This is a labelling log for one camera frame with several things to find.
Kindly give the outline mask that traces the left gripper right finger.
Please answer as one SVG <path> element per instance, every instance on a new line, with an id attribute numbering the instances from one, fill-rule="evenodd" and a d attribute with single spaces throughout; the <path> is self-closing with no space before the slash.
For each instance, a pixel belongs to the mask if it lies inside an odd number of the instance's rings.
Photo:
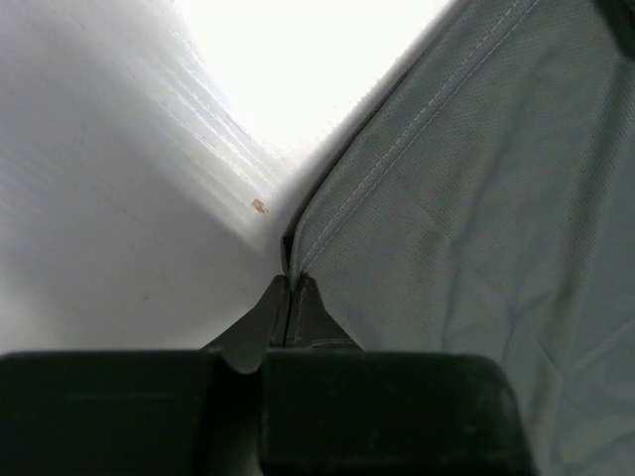
<path id="1" fill-rule="evenodd" d="M 284 345 L 260 367 L 267 475 L 534 475 L 514 392 L 492 360 L 362 350 L 298 280 Z"/>

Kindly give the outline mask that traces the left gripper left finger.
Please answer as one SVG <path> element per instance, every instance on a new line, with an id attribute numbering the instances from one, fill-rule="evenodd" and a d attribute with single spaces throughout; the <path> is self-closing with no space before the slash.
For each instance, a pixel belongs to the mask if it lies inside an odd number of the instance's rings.
<path id="1" fill-rule="evenodd" d="M 201 349 L 16 352 L 1 359 L 5 475 L 207 475 L 242 435 L 291 296 L 274 278 Z"/>

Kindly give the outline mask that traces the dark grey t shirt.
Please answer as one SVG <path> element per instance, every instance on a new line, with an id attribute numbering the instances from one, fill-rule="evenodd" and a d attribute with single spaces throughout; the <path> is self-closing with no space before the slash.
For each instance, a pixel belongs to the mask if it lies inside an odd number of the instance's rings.
<path id="1" fill-rule="evenodd" d="M 289 274 L 365 348 L 496 361 L 542 474 L 632 474 L 633 3 L 462 2 L 309 202 Z"/>

